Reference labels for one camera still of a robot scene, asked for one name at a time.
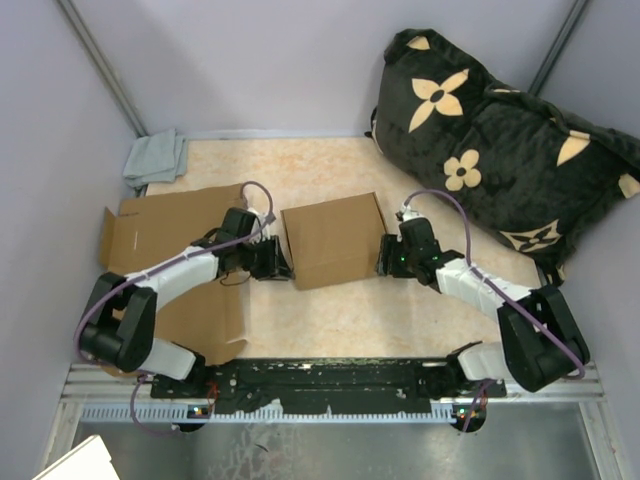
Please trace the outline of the brown cardboard box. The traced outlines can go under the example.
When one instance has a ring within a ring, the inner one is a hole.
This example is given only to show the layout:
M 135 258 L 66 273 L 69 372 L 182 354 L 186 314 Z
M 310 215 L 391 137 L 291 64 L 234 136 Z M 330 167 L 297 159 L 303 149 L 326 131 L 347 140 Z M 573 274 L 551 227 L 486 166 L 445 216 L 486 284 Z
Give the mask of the brown cardboard box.
M 99 262 L 121 275 L 150 268 L 242 205 L 239 184 L 125 199 L 117 215 L 104 212 Z M 155 336 L 196 351 L 208 365 L 233 360 L 247 344 L 240 288 L 212 282 L 181 295 L 158 313 Z
M 387 227 L 375 193 L 289 208 L 281 216 L 297 289 L 313 290 L 376 275 Z

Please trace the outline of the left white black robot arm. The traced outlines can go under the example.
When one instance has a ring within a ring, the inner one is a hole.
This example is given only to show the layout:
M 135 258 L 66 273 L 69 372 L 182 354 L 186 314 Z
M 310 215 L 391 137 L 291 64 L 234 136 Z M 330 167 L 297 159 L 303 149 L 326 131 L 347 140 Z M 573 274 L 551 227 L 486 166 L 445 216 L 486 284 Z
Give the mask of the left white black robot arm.
M 189 291 L 243 270 L 258 281 L 293 279 L 278 236 L 269 228 L 273 212 L 231 207 L 220 226 L 179 254 L 140 272 L 103 273 L 94 284 L 74 334 L 80 356 L 123 373 L 171 379 L 194 397 L 207 385 L 203 355 L 155 335 L 156 316 Z

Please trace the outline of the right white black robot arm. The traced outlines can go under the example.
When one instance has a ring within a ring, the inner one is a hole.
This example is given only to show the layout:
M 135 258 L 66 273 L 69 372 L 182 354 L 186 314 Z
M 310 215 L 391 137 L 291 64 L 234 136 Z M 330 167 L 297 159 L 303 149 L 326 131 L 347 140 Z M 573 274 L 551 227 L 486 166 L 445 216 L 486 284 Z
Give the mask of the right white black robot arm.
M 475 343 L 453 354 L 445 375 L 448 389 L 467 396 L 483 380 L 511 379 L 529 392 L 575 373 L 591 356 L 560 290 L 514 284 L 492 276 L 456 250 L 443 250 L 431 223 L 417 217 L 384 234 L 376 263 L 380 276 L 415 279 L 456 298 L 497 323 L 500 340 Z

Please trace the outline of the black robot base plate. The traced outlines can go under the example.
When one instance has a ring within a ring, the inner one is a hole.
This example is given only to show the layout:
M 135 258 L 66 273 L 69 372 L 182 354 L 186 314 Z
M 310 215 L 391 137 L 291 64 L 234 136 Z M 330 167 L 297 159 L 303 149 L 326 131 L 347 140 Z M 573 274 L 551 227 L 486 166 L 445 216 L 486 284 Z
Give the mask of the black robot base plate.
M 238 359 L 196 380 L 159 376 L 154 399 L 205 398 L 220 414 L 253 413 L 279 400 L 286 414 L 429 413 L 444 398 L 472 397 L 482 383 L 452 359 Z

